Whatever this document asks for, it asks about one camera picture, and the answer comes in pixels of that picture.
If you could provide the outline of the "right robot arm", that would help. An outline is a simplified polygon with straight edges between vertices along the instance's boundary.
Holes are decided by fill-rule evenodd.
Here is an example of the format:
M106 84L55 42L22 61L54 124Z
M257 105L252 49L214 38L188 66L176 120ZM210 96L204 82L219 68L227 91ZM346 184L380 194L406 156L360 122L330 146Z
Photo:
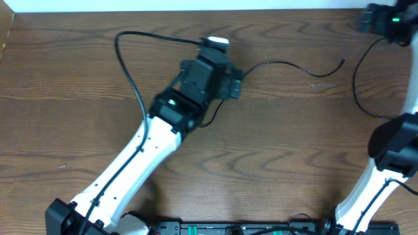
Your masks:
M368 144L368 165L349 195L324 222L322 234L364 234L390 194L417 173L417 0L370 3L357 20L363 33L411 46L412 62L400 115L387 117Z

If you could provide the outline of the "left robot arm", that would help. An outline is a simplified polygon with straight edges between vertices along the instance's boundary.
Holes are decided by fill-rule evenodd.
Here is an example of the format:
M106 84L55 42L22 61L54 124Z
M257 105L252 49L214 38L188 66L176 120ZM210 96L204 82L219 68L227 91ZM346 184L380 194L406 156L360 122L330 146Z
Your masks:
M224 50L203 47L183 61L182 72L157 94L134 137L104 172L70 203L55 199L45 212L47 234L147 234L124 216L128 203L156 167L201 123L214 99L236 99L242 72Z

